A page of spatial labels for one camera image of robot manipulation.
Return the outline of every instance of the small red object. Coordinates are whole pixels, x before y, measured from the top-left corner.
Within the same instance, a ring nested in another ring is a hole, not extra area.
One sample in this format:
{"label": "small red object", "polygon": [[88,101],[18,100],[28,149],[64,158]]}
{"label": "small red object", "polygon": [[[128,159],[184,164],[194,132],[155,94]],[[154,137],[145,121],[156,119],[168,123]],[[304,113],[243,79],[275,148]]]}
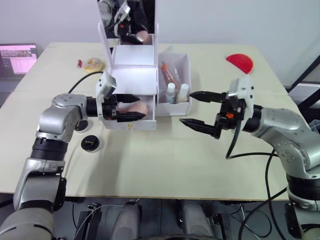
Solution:
{"label": "small red object", "polygon": [[254,62],[252,59],[242,53],[232,54],[228,56],[226,60],[237,66],[245,74],[250,74],[254,69]]}
{"label": "small red object", "polygon": [[81,68],[82,67],[82,61],[79,59],[78,60],[78,63],[77,63],[77,65],[76,65],[78,68]]}

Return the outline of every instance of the table surface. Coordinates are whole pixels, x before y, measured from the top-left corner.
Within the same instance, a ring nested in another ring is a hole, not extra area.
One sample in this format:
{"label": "table surface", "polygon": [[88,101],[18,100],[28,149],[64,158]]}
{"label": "table surface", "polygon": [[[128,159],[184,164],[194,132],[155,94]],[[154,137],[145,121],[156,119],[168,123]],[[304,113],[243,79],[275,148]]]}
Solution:
{"label": "table surface", "polygon": [[[169,47],[161,44],[160,51]],[[244,53],[254,61],[251,79],[255,104],[287,108],[299,113],[258,49],[249,45],[174,44],[174,52],[190,58],[192,91],[225,92],[230,81],[244,75],[225,60]],[[15,191],[25,159],[30,156],[39,117],[54,96],[67,92],[85,75],[78,59],[104,59],[100,43],[51,43],[16,90],[0,108],[0,192]],[[99,79],[83,81],[74,93],[95,96]],[[213,124],[218,103],[193,101],[188,118]],[[195,132],[179,117],[157,117],[156,131],[109,130],[96,118],[85,133],[73,134],[65,156],[67,196],[117,196],[216,200],[265,200],[267,156],[225,159],[233,134],[224,131],[216,140]],[[80,142],[96,135],[101,150],[86,153]],[[233,153],[271,152],[272,147],[241,132]],[[279,159],[270,165],[269,184],[275,194],[287,185]],[[288,199],[286,193],[279,200]]]}

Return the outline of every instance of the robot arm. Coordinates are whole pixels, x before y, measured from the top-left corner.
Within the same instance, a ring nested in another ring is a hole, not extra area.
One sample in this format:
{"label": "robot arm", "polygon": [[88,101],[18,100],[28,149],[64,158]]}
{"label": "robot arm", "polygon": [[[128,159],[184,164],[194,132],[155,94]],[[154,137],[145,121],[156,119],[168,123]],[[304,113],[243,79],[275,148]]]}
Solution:
{"label": "robot arm", "polygon": [[237,128],[240,128],[238,132],[249,132],[252,136],[271,144],[281,160],[288,181],[288,230],[295,238],[318,239],[320,135],[311,131],[303,118],[293,111],[253,105],[253,89],[249,76],[245,76],[233,81],[228,92],[191,93],[190,96],[199,101],[221,103],[220,112],[216,116],[214,126],[196,119],[180,121],[193,130],[209,134],[216,139],[220,138],[222,130],[232,129],[237,132]]}
{"label": "robot arm", "polygon": [[114,78],[98,82],[97,99],[79,94],[61,94],[52,100],[39,120],[32,153],[26,159],[18,181],[13,205],[16,210],[0,228],[0,240],[51,240],[54,235],[52,212],[64,203],[67,180],[62,177],[73,131],[78,121],[88,117],[131,122],[143,118],[139,112],[119,113],[118,102],[138,101],[131,94],[112,94]]}

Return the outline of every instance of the monitor screen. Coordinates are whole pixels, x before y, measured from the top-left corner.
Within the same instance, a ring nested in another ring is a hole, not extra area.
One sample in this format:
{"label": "monitor screen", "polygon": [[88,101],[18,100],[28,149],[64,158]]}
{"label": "monitor screen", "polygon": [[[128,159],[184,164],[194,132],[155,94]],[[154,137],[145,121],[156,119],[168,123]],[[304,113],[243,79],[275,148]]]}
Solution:
{"label": "monitor screen", "polygon": [[36,60],[35,44],[0,44],[0,77],[23,77]]}

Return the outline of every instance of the round black object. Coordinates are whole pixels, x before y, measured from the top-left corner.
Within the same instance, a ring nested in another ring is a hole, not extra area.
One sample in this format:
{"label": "round black object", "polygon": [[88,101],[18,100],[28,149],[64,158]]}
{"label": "round black object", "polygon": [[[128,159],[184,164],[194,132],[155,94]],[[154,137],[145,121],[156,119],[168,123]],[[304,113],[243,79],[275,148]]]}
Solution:
{"label": "round black object", "polygon": [[92,152],[92,151],[96,150],[99,147],[99,144],[100,144],[99,139],[94,135],[86,136],[81,141],[82,149],[87,152]]}
{"label": "round black object", "polygon": [[67,148],[67,142],[37,137],[32,146],[31,158],[63,161]]}
{"label": "round black object", "polygon": [[303,199],[320,200],[320,179],[302,179],[286,175],[290,191]]}
{"label": "round black object", "polygon": [[83,131],[88,127],[88,125],[89,125],[89,122],[87,120],[78,121],[75,125],[74,130],[77,132]]}

